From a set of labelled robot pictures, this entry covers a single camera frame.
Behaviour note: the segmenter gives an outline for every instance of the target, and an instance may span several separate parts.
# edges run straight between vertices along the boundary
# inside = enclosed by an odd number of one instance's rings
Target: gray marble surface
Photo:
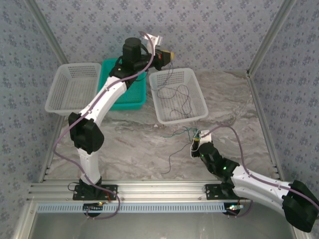
[[[209,110],[205,119],[183,125],[159,124],[149,86],[147,102],[141,110],[107,113],[100,127],[105,141],[98,152],[103,179],[214,179],[199,158],[190,157],[189,146],[171,157],[170,173],[162,174],[168,171],[168,156],[189,142],[187,133],[171,138],[163,136],[171,135],[182,126],[204,130],[218,123],[230,124],[235,128],[249,169],[273,176],[247,79],[234,72],[196,71],[195,74]],[[223,156],[240,162],[238,143],[230,129],[218,129],[212,138]],[[69,136],[62,139],[57,150],[79,161]],[[46,179],[77,179],[80,175],[75,165],[54,156]]]

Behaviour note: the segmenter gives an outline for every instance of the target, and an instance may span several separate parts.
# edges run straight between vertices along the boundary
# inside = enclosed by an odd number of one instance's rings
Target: floral wallpaper
[[[319,198],[318,0],[297,1],[254,81],[286,178]]]
[[[57,120],[44,104],[59,64],[23,0],[1,0],[0,9],[0,238],[8,239]]]
[[[117,58],[143,30],[175,67],[230,70],[248,68],[282,1],[36,0],[69,62]]]

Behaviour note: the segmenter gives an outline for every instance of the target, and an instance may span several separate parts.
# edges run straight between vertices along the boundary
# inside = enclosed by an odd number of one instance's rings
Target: green basket
[[[100,74],[100,81],[98,91],[104,86],[110,71],[115,65],[116,58],[106,59],[103,61],[102,70]],[[111,107],[111,111],[128,111],[139,110],[146,102],[146,72],[140,74],[136,81],[129,87],[129,89],[118,98]]]

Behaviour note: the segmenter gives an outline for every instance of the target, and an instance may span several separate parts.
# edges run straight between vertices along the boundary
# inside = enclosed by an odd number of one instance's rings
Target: white robotic arm
[[[153,45],[162,41],[160,36],[148,35],[148,37]],[[141,54],[141,49],[146,51],[145,55]],[[155,54],[151,63],[152,54],[148,53],[150,50]],[[126,92],[136,78],[125,82],[120,80],[129,76],[133,77],[138,71],[145,70],[147,67],[155,67],[160,70],[171,59],[172,53],[170,52],[155,50],[151,45],[148,45],[146,49],[141,45],[139,39],[128,38],[123,46],[123,56],[118,59],[101,91],[79,114],[72,113],[69,116],[70,125],[79,120],[71,128],[70,135],[78,149],[81,166],[85,172],[79,180],[79,188],[83,195],[89,195],[87,198],[96,199],[101,192],[96,189],[96,186],[101,186],[102,182],[97,151],[104,142],[104,136],[99,126],[111,106]],[[197,137],[199,140],[193,142],[191,155],[192,157],[200,157],[208,171],[220,179],[222,182],[220,187],[226,197],[235,196],[238,199],[247,198],[259,202],[285,215],[287,221],[296,228],[305,232],[311,231],[319,212],[319,201],[303,183],[297,180],[293,183],[282,182],[251,172],[253,177],[239,163],[219,154],[208,131],[198,133]],[[306,195],[313,203],[305,200],[300,194]]]
[[[100,97],[102,92],[107,90],[107,87],[111,83],[116,82],[118,80],[119,78],[114,76],[108,77],[105,85],[100,90],[100,92],[91,101],[91,103],[80,112],[80,114],[85,114],[89,110],[90,106]],[[87,120],[93,120],[96,126],[99,127],[106,113],[110,110],[115,101],[126,92],[126,90],[127,87],[124,82],[116,83],[101,97],[101,99],[97,102],[93,109],[89,111],[85,118]],[[88,154],[85,150],[81,148],[78,148],[77,150],[80,155],[80,162],[85,171],[85,174],[93,183],[96,184],[101,178],[101,174],[99,171],[98,152],[92,152],[91,154]],[[89,184],[84,174],[81,175],[81,179],[86,184]]]
[[[213,198],[214,188],[220,188],[226,198],[250,199],[279,212],[299,230],[311,231],[319,213],[319,201],[304,183],[265,177],[248,171],[244,162],[239,165],[222,157],[212,143],[209,130],[199,132],[197,138],[191,148],[192,157],[200,157],[208,171],[222,182],[218,187],[209,187],[209,194],[205,186],[207,199]]]

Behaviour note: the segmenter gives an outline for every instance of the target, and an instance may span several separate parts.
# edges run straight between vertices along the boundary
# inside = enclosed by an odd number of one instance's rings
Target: mesh basket
[[[61,65],[50,88],[45,110],[62,116],[80,112],[95,97],[100,72],[99,63]]]
[[[174,69],[150,74],[150,86],[158,121],[175,124],[208,115],[207,105],[194,71]]]

